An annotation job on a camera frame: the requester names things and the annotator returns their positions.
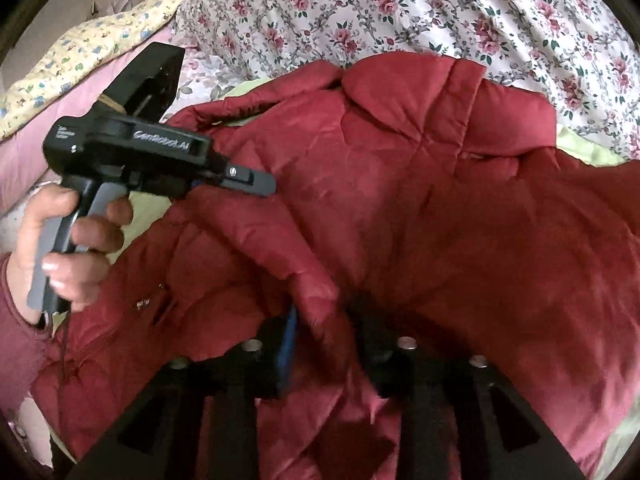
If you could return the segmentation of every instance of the blue component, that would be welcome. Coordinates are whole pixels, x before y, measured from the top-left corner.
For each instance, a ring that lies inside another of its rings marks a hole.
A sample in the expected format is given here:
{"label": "blue component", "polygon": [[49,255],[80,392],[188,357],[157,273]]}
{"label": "blue component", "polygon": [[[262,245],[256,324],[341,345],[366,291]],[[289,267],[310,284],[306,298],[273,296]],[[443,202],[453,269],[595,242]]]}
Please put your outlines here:
{"label": "blue component", "polygon": [[293,361],[293,351],[296,346],[296,328],[298,326],[298,310],[295,305],[291,305],[287,316],[287,325],[282,335],[282,345],[276,356],[276,368],[278,369],[278,387],[283,388],[289,379],[291,362]]}

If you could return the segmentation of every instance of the metal screw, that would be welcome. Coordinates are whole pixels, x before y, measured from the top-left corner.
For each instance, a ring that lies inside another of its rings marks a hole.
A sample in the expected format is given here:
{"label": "metal screw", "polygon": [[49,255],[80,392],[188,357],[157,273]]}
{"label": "metal screw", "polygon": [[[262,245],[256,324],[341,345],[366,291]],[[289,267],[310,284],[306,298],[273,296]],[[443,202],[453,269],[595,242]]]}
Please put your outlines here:
{"label": "metal screw", "polygon": [[469,364],[476,368],[487,368],[489,365],[489,361],[486,360],[486,357],[483,355],[474,355],[471,359],[469,359]]}
{"label": "metal screw", "polygon": [[418,348],[418,343],[413,337],[403,335],[398,338],[398,348],[401,348],[402,350],[415,350]]}
{"label": "metal screw", "polygon": [[262,341],[259,339],[247,339],[242,342],[242,350],[245,352],[258,352],[262,349]]}
{"label": "metal screw", "polygon": [[181,355],[180,357],[172,359],[172,361],[169,364],[169,366],[173,370],[183,370],[184,368],[186,368],[190,364],[191,364],[191,359],[189,359],[188,357],[186,357],[184,355]]}

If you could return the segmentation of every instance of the floral bedsheet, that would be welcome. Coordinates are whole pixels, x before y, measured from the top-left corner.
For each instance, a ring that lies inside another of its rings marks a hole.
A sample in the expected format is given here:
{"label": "floral bedsheet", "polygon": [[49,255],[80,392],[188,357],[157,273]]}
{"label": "floral bedsheet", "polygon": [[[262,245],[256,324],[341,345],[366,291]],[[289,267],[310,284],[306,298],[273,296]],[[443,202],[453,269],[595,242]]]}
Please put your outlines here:
{"label": "floral bedsheet", "polygon": [[463,57],[544,93],[558,121],[640,158],[640,55],[602,0],[185,0],[180,32],[239,76],[389,50]]}
{"label": "floral bedsheet", "polygon": [[190,38],[176,34],[175,28],[170,43],[184,48],[184,60],[175,100],[160,119],[161,123],[187,106],[222,99],[244,82],[244,78],[232,72],[221,57],[202,52]]}

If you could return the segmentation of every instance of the fingernail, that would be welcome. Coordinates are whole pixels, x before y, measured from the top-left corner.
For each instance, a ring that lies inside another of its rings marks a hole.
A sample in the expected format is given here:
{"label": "fingernail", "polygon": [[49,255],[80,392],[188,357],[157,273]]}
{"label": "fingernail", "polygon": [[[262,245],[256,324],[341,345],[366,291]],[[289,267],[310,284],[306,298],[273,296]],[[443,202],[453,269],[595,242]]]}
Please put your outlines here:
{"label": "fingernail", "polygon": [[42,263],[42,270],[56,270],[57,268],[58,268],[58,264],[55,264],[53,262]]}
{"label": "fingernail", "polygon": [[75,191],[73,189],[63,189],[62,192],[56,197],[57,202],[65,203],[69,200],[69,196],[73,195]]}
{"label": "fingernail", "polygon": [[56,289],[65,288],[65,284],[62,282],[59,282],[58,280],[49,280],[49,285],[51,285],[53,288],[56,288]]}

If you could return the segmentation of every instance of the hand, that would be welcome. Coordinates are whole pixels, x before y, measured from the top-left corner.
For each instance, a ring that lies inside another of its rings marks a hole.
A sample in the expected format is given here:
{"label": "hand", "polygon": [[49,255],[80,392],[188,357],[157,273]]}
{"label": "hand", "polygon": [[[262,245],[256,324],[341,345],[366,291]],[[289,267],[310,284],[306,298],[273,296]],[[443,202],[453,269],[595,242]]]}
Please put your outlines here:
{"label": "hand", "polygon": [[[27,306],[33,266],[40,231],[47,218],[66,216],[76,208],[78,193],[52,184],[45,186],[27,204],[15,252],[9,258],[6,278],[15,307],[27,322],[36,324],[41,312]],[[49,284],[56,293],[71,301],[71,310],[80,312],[98,298],[99,284],[109,271],[105,253],[119,250],[124,243],[120,227],[128,225],[133,209],[127,198],[111,202],[106,218],[79,218],[71,228],[76,245],[96,251],[77,254],[49,253],[42,261],[42,269],[49,276]]]}

